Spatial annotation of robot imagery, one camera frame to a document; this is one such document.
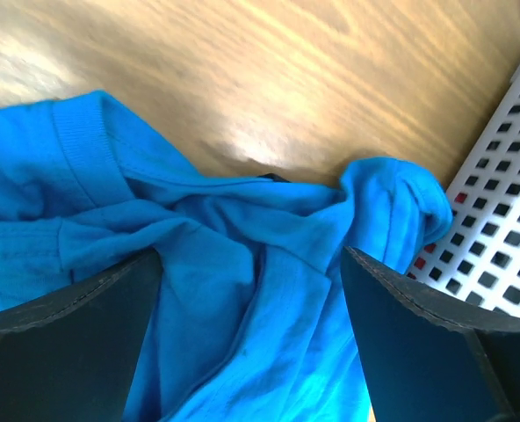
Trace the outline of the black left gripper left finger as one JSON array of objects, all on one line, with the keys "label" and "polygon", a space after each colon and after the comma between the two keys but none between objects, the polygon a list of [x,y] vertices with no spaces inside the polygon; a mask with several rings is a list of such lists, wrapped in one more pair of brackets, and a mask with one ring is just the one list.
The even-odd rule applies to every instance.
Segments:
[{"label": "black left gripper left finger", "polygon": [[156,251],[0,312],[0,421],[119,421],[162,278]]}]

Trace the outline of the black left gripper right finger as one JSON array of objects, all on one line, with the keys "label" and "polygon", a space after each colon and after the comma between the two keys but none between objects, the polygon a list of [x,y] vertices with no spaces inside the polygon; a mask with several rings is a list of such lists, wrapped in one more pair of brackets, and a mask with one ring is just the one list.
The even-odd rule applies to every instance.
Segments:
[{"label": "black left gripper right finger", "polygon": [[347,248],[343,290],[379,421],[520,421],[520,318]]}]

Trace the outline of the blue t shirt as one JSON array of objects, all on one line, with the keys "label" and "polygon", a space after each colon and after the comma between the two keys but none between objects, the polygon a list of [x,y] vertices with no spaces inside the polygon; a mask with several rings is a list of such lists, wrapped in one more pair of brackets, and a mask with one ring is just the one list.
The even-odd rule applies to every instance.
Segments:
[{"label": "blue t shirt", "polygon": [[0,109],[0,311],[161,257],[126,421],[367,420],[341,251],[405,273],[451,222],[409,162],[353,162],[336,188],[209,178],[103,91]]}]

